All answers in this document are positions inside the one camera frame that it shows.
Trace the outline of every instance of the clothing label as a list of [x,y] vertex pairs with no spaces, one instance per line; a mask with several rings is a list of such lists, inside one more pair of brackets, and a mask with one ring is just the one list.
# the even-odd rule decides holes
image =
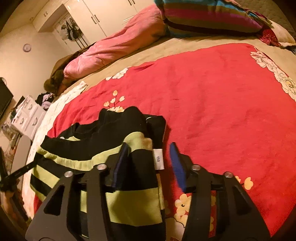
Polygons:
[[163,150],[162,149],[153,149],[154,155],[154,167],[155,170],[163,170],[165,168],[163,164]]

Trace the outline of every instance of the wardrobe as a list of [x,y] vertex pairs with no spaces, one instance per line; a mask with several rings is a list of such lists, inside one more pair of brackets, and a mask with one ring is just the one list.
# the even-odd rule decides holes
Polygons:
[[38,32],[51,31],[54,22],[68,11],[90,43],[121,30],[153,0],[49,0],[33,21]]

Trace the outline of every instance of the floral bedspread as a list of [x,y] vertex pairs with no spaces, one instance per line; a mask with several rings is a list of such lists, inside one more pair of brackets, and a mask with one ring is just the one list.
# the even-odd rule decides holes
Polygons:
[[[295,82],[249,44],[226,44],[127,67],[82,93],[56,118],[50,137],[88,124],[102,108],[137,106],[162,115],[163,187],[167,241],[182,239],[191,195],[178,187],[169,156],[181,153],[209,172],[231,171],[250,195],[271,235],[296,204]],[[209,236],[215,235],[212,193]]]

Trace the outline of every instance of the white drawers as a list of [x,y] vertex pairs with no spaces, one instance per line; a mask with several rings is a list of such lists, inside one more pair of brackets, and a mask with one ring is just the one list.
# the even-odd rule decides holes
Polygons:
[[45,113],[45,110],[28,96],[21,104],[16,116],[13,118],[12,125],[18,129],[20,133],[33,140]]
[[28,116],[32,116],[38,108],[38,104],[32,98],[26,98],[22,111],[26,113]]

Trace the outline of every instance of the yellow flower pattern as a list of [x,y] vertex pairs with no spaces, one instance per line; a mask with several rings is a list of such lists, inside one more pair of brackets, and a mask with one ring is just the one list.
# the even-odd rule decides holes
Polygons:
[[[241,183],[241,179],[239,178],[239,176],[235,176],[235,178],[239,183]],[[254,185],[254,183],[251,181],[251,177],[247,177],[244,181],[244,188],[246,190],[251,190],[253,185]]]
[[211,216],[211,220],[210,220],[210,232],[214,230],[213,222],[214,222],[214,218]]
[[216,205],[216,197],[211,196],[211,206],[215,206]]
[[186,194],[182,194],[180,196],[180,199],[177,199],[175,201],[175,207],[177,208],[177,212],[174,215],[174,218],[182,223],[184,226],[186,226],[188,215],[185,214],[186,212],[189,212],[191,203],[191,196],[187,196]]

